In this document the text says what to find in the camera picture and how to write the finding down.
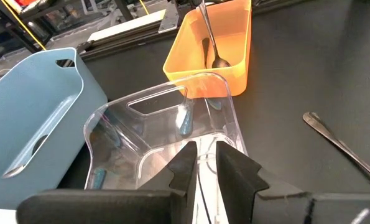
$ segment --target black table surface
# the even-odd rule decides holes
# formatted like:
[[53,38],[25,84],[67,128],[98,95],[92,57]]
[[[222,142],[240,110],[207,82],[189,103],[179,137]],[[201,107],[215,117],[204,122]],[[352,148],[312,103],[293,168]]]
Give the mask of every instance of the black table surface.
[[[109,99],[166,82],[173,38],[86,62]],[[312,192],[370,192],[370,181],[305,124],[315,111],[370,164],[370,1],[316,0],[252,19],[247,90],[233,98],[246,149]],[[82,188],[84,147],[60,187]]]

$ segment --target orange plastic bin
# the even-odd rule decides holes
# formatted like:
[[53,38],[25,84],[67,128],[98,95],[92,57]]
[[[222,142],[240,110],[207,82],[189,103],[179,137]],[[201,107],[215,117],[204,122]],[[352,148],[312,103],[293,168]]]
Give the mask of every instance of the orange plastic bin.
[[[247,87],[249,52],[251,47],[251,1],[233,0],[207,7],[220,57],[232,66],[211,68],[215,59],[212,44],[208,49],[207,69],[204,67],[202,40],[208,31],[199,9],[190,11],[184,18],[163,71],[169,80],[176,80],[200,72],[213,72],[224,77],[233,96]],[[219,97],[216,92],[197,97]]]

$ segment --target light blue plastic basket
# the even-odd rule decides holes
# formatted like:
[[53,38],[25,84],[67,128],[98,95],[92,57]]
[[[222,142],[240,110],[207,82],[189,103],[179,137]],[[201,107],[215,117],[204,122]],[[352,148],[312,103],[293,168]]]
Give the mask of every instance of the light blue plastic basket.
[[[70,59],[62,68],[57,60]],[[54,189],[84,144],[83,126],[107,97],[73,48],[27,57],[0,79],[0,208]],[[32,155],[36,142],[48,135]],[[10,170],[21,172],[6,177]]]

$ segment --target spoon handle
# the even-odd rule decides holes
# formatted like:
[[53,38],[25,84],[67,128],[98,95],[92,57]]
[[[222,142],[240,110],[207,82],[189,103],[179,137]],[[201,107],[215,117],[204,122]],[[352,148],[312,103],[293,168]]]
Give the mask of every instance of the spoon handle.
[[316,113],[307,112],[303,114],[302,118],[307,124],[309,124],[309,126],[330,140],[334,145],[344,151],[347,155],[349,155],[350,158],[352,158],[356,163],[370,173],[370,165],[356,155],[344,142],[337,139]]
[[208,34],[210,35],[212,46],[214,48],[215,58],[218,58],[219,57],[218,49],[216,48],[215,38],[214,38],[214,35],[212,33],[210,19],[208,18],[207,8],[205,6],[205,0],[201,0],[201,3],[198,7],[200,7],[200,12],[203,15],[205,25],[207,26]]

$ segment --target transparent plastic container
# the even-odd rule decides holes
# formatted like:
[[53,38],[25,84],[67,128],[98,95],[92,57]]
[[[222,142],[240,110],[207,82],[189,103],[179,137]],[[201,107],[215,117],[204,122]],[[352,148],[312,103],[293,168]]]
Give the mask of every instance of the transparent plastic container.
[[[226,95],[187,97],[211,91],[210,80],[217,93]],[[200,73],[107,103],[88,119],[84,135],[91,153],[85,189],[138,189],[187,142],[195,141],[211,221],[227,223],[216,176],[215,142],[246,151],[228,84],[221,76]],[[194,209],[193,223],[208,223],[198,184]]]
[[199,9],[186,14],[163,71],[169,80],[200,72],[222,75],[229,83],[231,94],[237,96],[247,87],[251,49],[251,0],[233,0],[207,7],[211,28],[220,57],[232,66],[211,68],[215,59],[212,44],[207,50],[205,68],[203,39],[208,31]]

